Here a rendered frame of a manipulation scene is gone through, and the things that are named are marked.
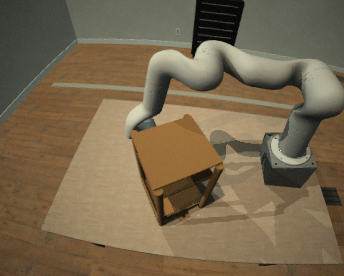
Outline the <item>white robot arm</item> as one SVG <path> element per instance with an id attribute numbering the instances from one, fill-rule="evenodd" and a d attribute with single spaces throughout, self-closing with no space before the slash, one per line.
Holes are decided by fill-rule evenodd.
<path id="1" fill-rule="evenodd" d="M 127 138 L 131 139 L 132 130 L 139 132 L 156 126 L 152 117 L 162 111 L 171 79 L 196 91 L 211 91 L 221 84 L 226 72 L 251 87 L 299 88 L 304 102 L 292 108 L 283 133 L 271 141 L 273 155 L 292 166 L 302 165 L 309 159 L 309 142 L 320 122 L 339 115 L 344 109 L 344 87 L 323 61 L 278 61 L 251 55 L 216 40 L 203 42 L 194 59 L 177 50 L 163 50 L 152 56 L 143 104 L 135 107 L 126 119 Z"/>

